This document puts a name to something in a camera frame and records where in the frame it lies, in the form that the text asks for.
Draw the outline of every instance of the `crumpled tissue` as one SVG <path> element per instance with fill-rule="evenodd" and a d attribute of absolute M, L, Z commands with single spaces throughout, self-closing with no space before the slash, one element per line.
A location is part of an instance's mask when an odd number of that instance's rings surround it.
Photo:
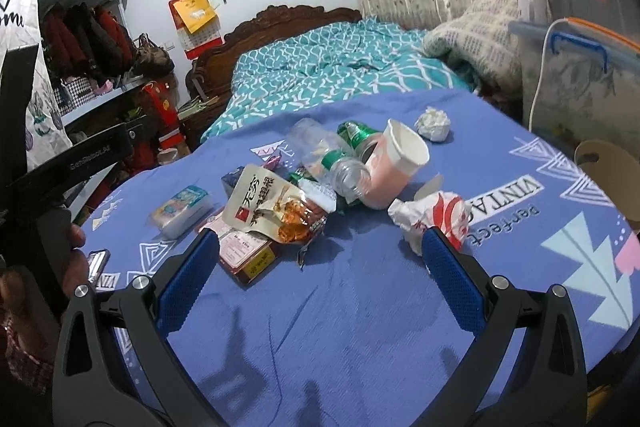
<path fill-rule="evenodd" d="M 449 136 L 451 121 L 442 110 L 428 107 L 415 122 L 415 129 L 432 142 L 444 142 Z"/>
<path fill-rule="evenodd" d="M 402 229 L 411 249 L 422 256 L 422 234 L 433 226 L 438 227 L 460 251 L 469 229 L 471 205 L 453 192 L 437 191 L 415 201 L 395 200 L 388 214 Z"/>

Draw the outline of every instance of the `cardboard box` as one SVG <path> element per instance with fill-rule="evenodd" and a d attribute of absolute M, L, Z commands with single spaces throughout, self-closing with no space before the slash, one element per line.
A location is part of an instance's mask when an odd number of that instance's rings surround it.
<path fill-rule="evenodd" d="M 220 264 L 244 285 L 248 285 L 276 260 L 277 244 L 255 232 L 240 232 L 222 220 L 222 213 L 209 216 L 197 232 L 213 230 L 220 241 Z"/>

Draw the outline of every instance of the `wooden headboard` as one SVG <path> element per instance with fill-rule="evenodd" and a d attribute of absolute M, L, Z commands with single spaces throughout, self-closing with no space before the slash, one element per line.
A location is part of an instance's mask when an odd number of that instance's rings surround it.
<path fill-rule="evenodd" d="M 361 19 L 360 12 L 350 8 L 336 8 L 326 12 L 323 6 L 301 4 L 290 8 L 284 4 L 271 5 L 251 21 L 241 23 L 232 33 L 226 34 L 222 46 L 209 49 L 198 57 L 186 79 L 189 94 L 191 97 L 198 96 L 191 81 L 194 76 L 209 97 L 219 95 L 225 98 L 231 89 L 236 62 L 243 53 L 302 35 L 332 22 L 357 22 Z"/>

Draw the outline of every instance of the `red clothing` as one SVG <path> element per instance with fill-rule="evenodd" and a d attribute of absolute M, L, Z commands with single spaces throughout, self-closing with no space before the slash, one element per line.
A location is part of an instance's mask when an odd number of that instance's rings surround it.
<path fill-rule="evenodd" d="M 109 34 L 118 45 L 118 48 L 122 50 L 122 63 L 125 70 L 129 70 L 133 66 L 133 56 L 131 54 L 131 48 L 127 43 L 122 28 L 116 21 L 116 19 L 101 6 L 95 9 L 95 19 L 98 21 L 104 31 Z"/>
<path fill-rule="evenodd" d="M 54 8 L 44 18 L 45 39 L 60 76 L 83 73 L 88 61 L 78 40 L 62 21 L 62 15 Z"/>

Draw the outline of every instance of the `patterned bedspread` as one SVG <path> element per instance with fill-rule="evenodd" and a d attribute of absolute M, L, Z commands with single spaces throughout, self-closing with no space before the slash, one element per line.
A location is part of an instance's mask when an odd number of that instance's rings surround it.
<path fill-rule="evenodd" d="M 364 19 L 337 22 L 243 54 L 226 111 L 202 135 L 253 124 L 359 95 L 470 88 L 437 59 L 420 52 L 426 32 Z"/>

